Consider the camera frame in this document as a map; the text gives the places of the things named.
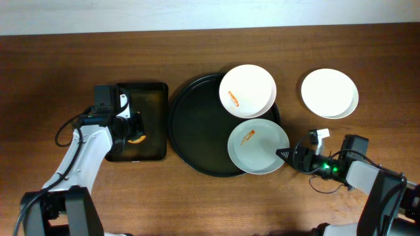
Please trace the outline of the grey plate with sauce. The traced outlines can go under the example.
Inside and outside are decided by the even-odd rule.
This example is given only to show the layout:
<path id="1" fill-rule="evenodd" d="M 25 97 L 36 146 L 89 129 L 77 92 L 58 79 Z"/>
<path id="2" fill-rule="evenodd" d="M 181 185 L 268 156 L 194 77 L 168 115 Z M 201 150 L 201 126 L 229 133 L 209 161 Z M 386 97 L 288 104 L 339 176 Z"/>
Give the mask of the grey plate with sauce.
<path id="1" fill-rule="evenodd" d="M 280 125 L 267 119 L 250 119 L 240 123 L 228 139 L 232 162 L 249 174 L 268 174 L 279 169 L 284 161 L 276 155 L 288 148 L 289 138 Z"/>

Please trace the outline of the green and yellow sponge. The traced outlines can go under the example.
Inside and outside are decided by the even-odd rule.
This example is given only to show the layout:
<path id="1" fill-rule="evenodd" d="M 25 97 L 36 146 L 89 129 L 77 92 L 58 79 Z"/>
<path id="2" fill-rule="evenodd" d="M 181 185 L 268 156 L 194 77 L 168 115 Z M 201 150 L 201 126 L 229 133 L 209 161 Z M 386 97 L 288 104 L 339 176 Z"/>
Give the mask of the green and yellow sponge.
<path id="1" fill-rule="evenodd" d="M 128 140 L 128 143 L 130 143 L 130 144 L 139 144 L 139 143 L 143 142 L 145 139 L 146 139 L 146 136 L 143 135 L 143 136 L 140 136 L 137 139 Z"/>

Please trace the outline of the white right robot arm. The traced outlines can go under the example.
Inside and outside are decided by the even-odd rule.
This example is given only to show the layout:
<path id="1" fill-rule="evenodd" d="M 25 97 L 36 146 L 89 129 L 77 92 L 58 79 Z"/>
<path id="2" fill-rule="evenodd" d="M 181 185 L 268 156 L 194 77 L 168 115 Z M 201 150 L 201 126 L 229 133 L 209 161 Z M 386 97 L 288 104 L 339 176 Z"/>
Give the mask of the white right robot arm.
<path id="1" fill-rule="evenodd" d="M 359 135 L 347 134 L 339 151 L 323 156 L 323 140 L 328 136 L 327 129 L 310 130 L 306 137 L 315 150 L 296 144 L 277 149 L 276 155 L 311 178 L 333 180 L 349 190 L 360 190 L 367 201 L 358 222 L 320 224 L 311 235 L 418 235 L 419 185 L 409 182 L 404 173 L 368 158 L 369 140 Z"/>

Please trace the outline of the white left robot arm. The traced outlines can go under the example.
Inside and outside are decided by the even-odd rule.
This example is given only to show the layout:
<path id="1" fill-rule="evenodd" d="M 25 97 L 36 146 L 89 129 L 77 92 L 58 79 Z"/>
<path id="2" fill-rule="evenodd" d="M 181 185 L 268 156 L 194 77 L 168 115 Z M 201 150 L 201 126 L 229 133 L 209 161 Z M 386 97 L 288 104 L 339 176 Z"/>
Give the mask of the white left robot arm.
<path id="1" fill-rule="evenodd" d="M 72 140 L 58 169 L 39 191 L 27 192 L 13 233 L 106 235 L 91 191 L 105 156 L 144 140 L 140 113 L 124 89 L 97 94 L 96 104 L 71 118 Z"/>

